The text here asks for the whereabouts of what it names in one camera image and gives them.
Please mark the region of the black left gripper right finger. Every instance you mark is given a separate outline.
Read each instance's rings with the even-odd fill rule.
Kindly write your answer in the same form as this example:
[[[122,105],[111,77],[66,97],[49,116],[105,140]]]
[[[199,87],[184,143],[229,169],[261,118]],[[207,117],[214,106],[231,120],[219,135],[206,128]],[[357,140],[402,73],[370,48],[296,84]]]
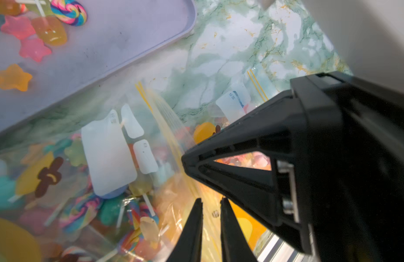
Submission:
[[[220,201],[220,239],[223,262],[257,262],[228,198]]]

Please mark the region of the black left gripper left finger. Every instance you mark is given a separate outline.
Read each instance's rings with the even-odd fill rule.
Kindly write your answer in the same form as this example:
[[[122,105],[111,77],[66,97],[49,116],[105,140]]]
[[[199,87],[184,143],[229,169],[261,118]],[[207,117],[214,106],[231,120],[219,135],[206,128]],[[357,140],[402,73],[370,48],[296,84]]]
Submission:
[[[203,241],[203,202],[197,198],[167,262],[200,262]]]

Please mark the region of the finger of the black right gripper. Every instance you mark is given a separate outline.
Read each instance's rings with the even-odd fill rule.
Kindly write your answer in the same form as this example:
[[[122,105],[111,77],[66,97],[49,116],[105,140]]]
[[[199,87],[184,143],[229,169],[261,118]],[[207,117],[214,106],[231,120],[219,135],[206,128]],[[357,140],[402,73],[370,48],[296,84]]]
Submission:
[[[197,169],[216,159],[261,152],[271,159],[291,160],[294,146],[288,122],[294,112],[290,90],[279,93],[266,103],[238,119],[182,156],[185,170]]]
[[[284,201],[291,200],[288,174],[215,161],[185,161],[185,173],[229,198],[292,248],[303,252],[302,226],[295,222],[295,214],[284,212]]]

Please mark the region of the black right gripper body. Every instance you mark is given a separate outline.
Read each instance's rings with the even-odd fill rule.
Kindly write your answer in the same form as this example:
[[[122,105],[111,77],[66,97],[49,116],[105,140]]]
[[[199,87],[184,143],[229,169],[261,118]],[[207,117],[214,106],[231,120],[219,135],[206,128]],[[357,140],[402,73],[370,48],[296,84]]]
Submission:
[[[310,223],[323,262],[404,262],[404,94],[337,72],[290,84],[270,116],[298,199],[272,232],[309,253],[294,226]]]

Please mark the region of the pile of colourful candies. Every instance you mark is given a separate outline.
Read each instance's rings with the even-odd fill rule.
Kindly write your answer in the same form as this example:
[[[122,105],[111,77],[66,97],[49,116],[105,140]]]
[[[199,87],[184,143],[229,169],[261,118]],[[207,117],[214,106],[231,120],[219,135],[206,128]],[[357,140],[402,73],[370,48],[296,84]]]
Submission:
[[[87,12],[78,1],[0,1],[0,32],[20,41],[19,55],[40,63],[50,46],[66,44],[64,24],[83,26]]]

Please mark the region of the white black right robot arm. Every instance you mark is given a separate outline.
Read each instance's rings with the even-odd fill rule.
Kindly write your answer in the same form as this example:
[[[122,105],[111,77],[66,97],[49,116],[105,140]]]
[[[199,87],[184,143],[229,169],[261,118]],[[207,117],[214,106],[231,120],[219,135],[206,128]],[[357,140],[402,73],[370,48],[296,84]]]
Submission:
[[[404,262],[404,1],[305,1],[352,75],[291,79],[182,157],[217,191],[222,260],[254,262],[235,203],[320,262]]]

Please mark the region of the lilac plastic tray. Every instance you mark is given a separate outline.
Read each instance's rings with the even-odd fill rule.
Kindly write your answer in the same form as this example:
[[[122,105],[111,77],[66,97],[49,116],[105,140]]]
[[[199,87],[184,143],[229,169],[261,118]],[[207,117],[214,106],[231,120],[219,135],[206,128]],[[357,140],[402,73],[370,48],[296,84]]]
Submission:
[[[19,55],[20,41],[0,32],[0,71],[32,75],[28,90],[0,88],[0,134],[90,84],[184,37],[197,18],[194,1],[82,1],[88,19],[68,26],[66,44],[41,62]]]

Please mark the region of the aluminium front rail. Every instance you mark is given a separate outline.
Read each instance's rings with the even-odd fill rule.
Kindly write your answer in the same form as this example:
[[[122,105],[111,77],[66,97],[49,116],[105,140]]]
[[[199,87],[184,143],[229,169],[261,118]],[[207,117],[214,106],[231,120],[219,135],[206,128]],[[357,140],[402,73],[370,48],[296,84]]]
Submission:
[[[258,241],[255,254],[259,262],[314,262],[314,258],[296,251],[277,235]]]

